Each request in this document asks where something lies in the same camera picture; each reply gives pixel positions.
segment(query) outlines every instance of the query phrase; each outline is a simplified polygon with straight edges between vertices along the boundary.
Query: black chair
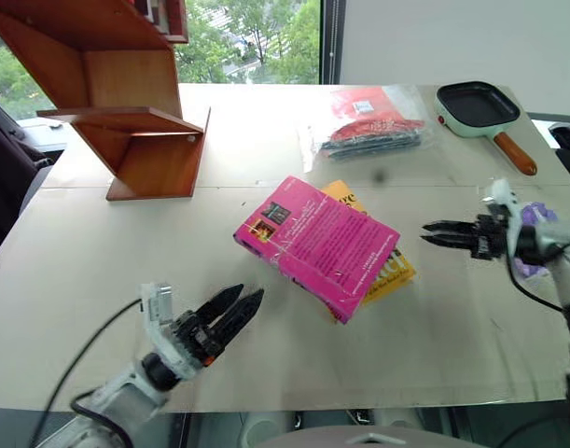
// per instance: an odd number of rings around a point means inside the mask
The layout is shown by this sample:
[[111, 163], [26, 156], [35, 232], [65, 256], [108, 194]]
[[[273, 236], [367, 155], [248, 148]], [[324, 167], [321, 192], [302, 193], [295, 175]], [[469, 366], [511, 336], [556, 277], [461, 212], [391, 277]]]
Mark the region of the black chair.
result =
[[49, 169], [46, 167], [51, 165], [50, 159], [25, 145], [16, 134], [9, 129], [7, 116], [0, 109], [0, 244], [44, 180]]

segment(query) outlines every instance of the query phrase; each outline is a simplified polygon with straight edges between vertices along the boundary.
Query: window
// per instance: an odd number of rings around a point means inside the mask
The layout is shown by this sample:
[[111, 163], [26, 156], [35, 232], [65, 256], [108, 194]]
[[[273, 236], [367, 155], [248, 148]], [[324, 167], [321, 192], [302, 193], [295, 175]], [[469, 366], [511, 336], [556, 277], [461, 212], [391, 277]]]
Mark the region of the window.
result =
[[0, 93], [0, 106], [13, 119], [30, 119], [36, 110], [54, 108], [1, 38]]
[[320, 0], [187, 0], [179, 82], [317, 84]]
[[[186, 0], [186, 9], [189, 43], [174, 45], [179, 82], [337, 82], [332, 55], [339, 51], [329, 45], [340, 41], [329, 30], [341, 29], [332, 21], [341, 20], [344, 0]], [[54, 108], [1, 38], [0, 92], [14, 119]]]

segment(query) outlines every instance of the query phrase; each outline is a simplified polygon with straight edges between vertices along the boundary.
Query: frying pan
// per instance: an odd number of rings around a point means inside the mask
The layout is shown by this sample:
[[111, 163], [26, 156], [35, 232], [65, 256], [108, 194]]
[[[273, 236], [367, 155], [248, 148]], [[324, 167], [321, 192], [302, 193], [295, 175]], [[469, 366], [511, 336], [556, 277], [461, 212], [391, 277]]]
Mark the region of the frying pan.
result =
[[537, 165], [505, 133], [519, 117], [519, 108], [495, 86], [470, 81], [451, 84], [436, 94], [438, 121], [461, 137], [486, 136], [504, 151], [525, 175], [535, 175]]

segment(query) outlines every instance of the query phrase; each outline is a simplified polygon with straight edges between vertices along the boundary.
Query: green foliage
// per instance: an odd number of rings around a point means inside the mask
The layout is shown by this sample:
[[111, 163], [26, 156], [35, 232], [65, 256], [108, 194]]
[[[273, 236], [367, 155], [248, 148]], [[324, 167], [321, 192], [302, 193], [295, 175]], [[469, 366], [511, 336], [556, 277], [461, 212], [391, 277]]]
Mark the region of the green foliage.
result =
[[252, 36], [257, 58], [263, 65], [270, 58], [269, 45], [290, 21], [294, 0], [206, 0], [205, 5], [227, 11], [229, 31], [241, 38]]
[[35, 117], [52, 103], [0, 39], [0, 105], [14, 119]]
[[[248, 41], [243, 52], [211, 25], [207, 8], [226, 11], [229, 31]], [[179, 82], [318, 82], [319, 0], [188, 0], [187, 10], [189, 44], [174, 46]], [[249, 75], [247, 68], [224, 73], [254, 61], [260, 66]], [[0, 92], [1, 106], [15, 119], [53, 107], [1, 38]]]
[[308, 0], [284, 29], [288, 51], [271, 61], [277, 82], [317, 84], [320, 61], [320, 2]]
[[229, 39], [213, 28], [197, 1], [188, 0], [189, 43], [174, 46], [179, 82], [229, 82], [222, 67], [239, 54]]

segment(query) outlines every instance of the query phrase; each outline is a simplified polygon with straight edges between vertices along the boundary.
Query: pink book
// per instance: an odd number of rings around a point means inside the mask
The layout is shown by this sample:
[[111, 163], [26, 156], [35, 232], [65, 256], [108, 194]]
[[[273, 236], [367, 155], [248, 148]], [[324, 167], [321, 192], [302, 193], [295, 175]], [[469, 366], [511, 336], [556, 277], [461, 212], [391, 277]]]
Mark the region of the pink book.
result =
[[316, 295], [346, 323], [399, 234], [290, 176], [234, 238]]

